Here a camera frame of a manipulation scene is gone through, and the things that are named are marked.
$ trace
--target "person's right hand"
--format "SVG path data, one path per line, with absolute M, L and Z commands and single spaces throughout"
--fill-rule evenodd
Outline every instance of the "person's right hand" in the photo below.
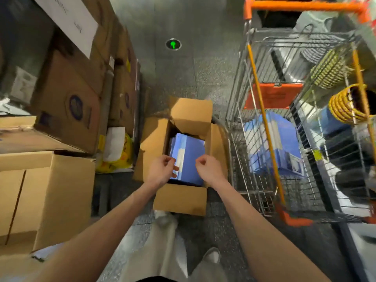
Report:
M 219 182 L 226 181 L 220 162 L 213 156 L 202 155 L 197 158 L 196 168 L 200 177 L 213 188 L 215 188 Z

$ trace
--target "forearm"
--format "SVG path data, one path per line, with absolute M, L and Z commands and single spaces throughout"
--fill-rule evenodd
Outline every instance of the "forearm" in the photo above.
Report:
M 127 199 L 65 243 L 34 281 L 95 282 L 156 188 L 143 184 Z
M 329 281 L 227 181 L 215 188 L 230 215 L 251 273 L 257 281 Z

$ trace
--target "yellow tag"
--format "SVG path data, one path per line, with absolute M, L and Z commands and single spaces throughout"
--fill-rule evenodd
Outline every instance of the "yellow tag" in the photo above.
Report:
M 128 58 L 127 58 L 127 61 L 126 61 L 126 66 L 127 66 L 128 72 L 130 73 L 130 62 L 129 62 Z
M 105 143 L 106 143 L 106 136 L 99 135 L 98 149 L 100 151 L 104 151 L 105 150 Z
M 316 161 L 323 159 L 321 152 L 319 150 L 313 150 L 312 152 L 313 152 L 313 156 L 315 157 Z

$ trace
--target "stack of blue folders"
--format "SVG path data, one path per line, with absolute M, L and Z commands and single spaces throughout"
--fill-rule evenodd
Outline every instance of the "stack of blue folders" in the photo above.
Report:
M 177 180 L 186 185 L 202 186 L 201 179 L 196 169 L 196 159 L 205 154 L 205 142 L 191 136 L 177 133 L 171 139 L 170 156 L 176 159 L 175 165 L 179 171 L 174 171 Z

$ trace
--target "hand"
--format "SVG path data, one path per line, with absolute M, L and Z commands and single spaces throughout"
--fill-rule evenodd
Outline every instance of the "hand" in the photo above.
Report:
M 196 168 L 200 177 L 214 189 L 219 182 L 226 181 L 221 164 L 213 156 L 202 155 L 197 158 Z
M 173 170 L 179 170 L 179 167 L 174 166 L 175 161 L 174 158 L 167 155 L 162 155 L 154 159 L 150 164 L 145 183 L 156 186 L 159 189 L 167 183 L 170 177 L 176 178 L 176 174 L 172 173 Z

